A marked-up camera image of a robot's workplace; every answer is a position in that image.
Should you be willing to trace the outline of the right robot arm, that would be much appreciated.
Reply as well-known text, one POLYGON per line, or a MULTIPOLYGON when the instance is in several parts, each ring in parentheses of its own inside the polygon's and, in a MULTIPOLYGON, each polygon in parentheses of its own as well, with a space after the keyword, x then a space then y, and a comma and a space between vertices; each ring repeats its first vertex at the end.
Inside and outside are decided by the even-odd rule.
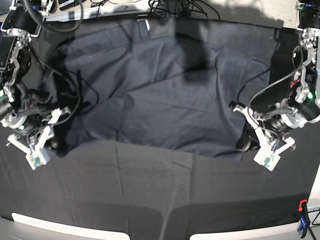
POLYGON ((33 158, 62 148, 58 130, 79 99, 77 85, 32 45, 56 7, 54 0, 15 0, 0 25, 0 125, 12 131, 7 143, 33 158))

